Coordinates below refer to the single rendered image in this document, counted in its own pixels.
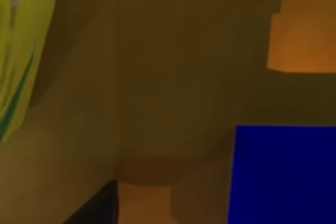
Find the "blue object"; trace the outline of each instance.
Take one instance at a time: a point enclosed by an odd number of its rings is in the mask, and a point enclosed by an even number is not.
[[[228,224],[318,223],[336,223],[336,127],[238,126]]]

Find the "yellow wrapper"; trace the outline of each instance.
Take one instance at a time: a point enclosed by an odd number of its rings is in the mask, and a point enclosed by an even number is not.
[[[20,127],[55,0],[0,0],[0,140]]]

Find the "brown surface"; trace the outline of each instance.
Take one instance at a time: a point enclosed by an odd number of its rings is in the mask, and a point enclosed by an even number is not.
[[[113,177],[122,136],[120,178],[167,185],[122,185],[122,224],[169,223],[170,208],[179,224],[223,223],[232,154],[232,137],[223,136],[235,106],[255,92],[251,73],[267,54],[270,5],[239,1],[58,0],[34,106],[0,155],[0,223],[60,224]],[[270,66],[331,71],[333,4],[283,0]],[[230,85],[234,71],[222,66],[233,52],[241,67],[260,56],[241,71],[251,83]],[[226,142],[218,158],[198,158],[218,139]]]

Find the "yellow plastic bag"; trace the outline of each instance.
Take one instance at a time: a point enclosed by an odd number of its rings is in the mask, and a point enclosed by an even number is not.
[[[0,0],[0,140],[21,125],[55,0]]]

